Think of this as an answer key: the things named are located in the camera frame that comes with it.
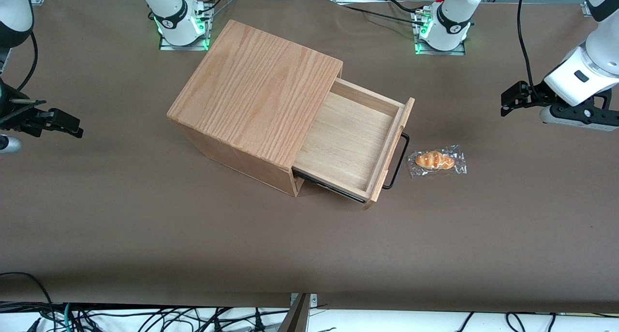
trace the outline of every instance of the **wooden drawer cabinet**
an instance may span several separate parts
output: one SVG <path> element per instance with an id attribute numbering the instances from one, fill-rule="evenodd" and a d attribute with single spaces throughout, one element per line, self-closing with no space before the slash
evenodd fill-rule
<path id="1" fill-rule="evenodd" d="M 374 204 L 414 100 L 340 79 L 342 61 L 229 21 L 168 111 L 217 162 L 296 196 L 303 179 Z"/>

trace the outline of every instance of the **drawer handle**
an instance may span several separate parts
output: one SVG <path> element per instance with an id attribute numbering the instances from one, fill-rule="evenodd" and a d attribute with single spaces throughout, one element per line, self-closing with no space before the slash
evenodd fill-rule
<path id="1" fill-rule="evenodd" d="M 393 172 L 391 183 L 389 185 L 383 185 L 383 189 L 391 189 L 391 187 L 393 187 L 393 183 L 396 181 L 396 177 L 398 177 L 398 172 L 400 171 L 400 165 L 402 165 L 402 161 L 404 160 L 406 149 L 409 147 L 409 142 L 411 141 L 411 137 L 406 132 L 402 132 L 400 136 L 402 136 L 404 140 L 406 140 L 406 142 L 404 143 L 404 147 L 402 148 L 402 156 L 400 156 L 400 161 L 398 161 L 396 171 Z"/>

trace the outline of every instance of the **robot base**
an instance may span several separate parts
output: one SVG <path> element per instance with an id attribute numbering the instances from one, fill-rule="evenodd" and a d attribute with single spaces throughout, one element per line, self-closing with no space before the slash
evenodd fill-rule
<path id="1" fill-rule="evenodd" d="M 427 24 L 427 20 L 429 17 L 426 14 L 424 14 L 425 8 L 429 8 L 429 6 L 425 6 L 424 10 L 418 10 L 417 12 L 420 14 L 411 13 L 411 20 L 420 21 L 420 22 L 423 22 L 424 24 Z M 413 26 L 413 34 L 415 37 L 415 54 L 458 55 L 458 56 L 462 56 L 465 54 L 464 42 L 460 42 L 460 44 L 453 50 L 447 50 L 447 51 L 436 50 L 435 48 L 432 48 L 426 41 L 424 41 L 420 37 L 422 30 L 426 29 L 427 25 L 420 26 L 420 25 L 412 24 L 412 26 Z"/>
<path id="2" fill-rule="evenodd" d="M 196 22 L 197 28 L 203 30 L 204 33 L 200 35 L 197 39 L 195 39 L 194 42 L 184 46 L 173 45 L 172 43 L 168 42 L 168 40 L 166 40 L 161 34 L 161 31 L 159 31 L 159 35 L 161 36 L 161 38 L 159 39 L 159 50 L 208 50 L 208 48 L 210 47 L 210 31 L 213 28 L 214 8 L 212 8 L 212 6 L 213 3 L 210 2 L 197 2 L 197 7 L 199 10 L 208 11 L 201 13 L 200 15 L 197 15 L 195 17 L 196 19 L 204 19 L 203 22 Z"/>

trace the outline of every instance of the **open drawer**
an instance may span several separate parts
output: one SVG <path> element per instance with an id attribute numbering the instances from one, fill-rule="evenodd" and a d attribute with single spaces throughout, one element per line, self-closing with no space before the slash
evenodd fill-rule
<path id="1" fill-rule="evenodd" d="M 336 78 L 292 165 L 294 174 L 367 209 L 378 200 L 414 101 L 402 104 Z"/>

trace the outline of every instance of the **table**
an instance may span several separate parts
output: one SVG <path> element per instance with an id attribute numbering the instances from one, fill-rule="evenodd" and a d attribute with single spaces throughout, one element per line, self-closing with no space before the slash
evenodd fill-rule
<path id="1" fill-rule="evenodd" d="M 341 59 L 347 81 L 415 97 L 409 151 L 462 146 L 467 175 L 403 172 L 366 212 L 204 158 L 165 118 L 203 53 L 157 50 L 147 13 L 143 0 L 35 7 L 24 92 L 85 133 L 18 133 L 24 150 L 0 156 L 0 271 L 65 302 L 286 306 L 317 292 L 332 308 L 617 310 L 619 133 L 544 125 L 538 109 L 499 116 L 526 77 L 515 4 L 480 5 L 464 57 L 415 55 L 406 23 L 326 0 L 235 0 L 216 16 L 215 39 L 235 19 Z M 537 81 L 595 28 L 577 5 L 528 4 L 522 19 Z M 27 42 L 4 81 L 30 61 Z M 0 300 L 40 299 L 0 282 Z"/>

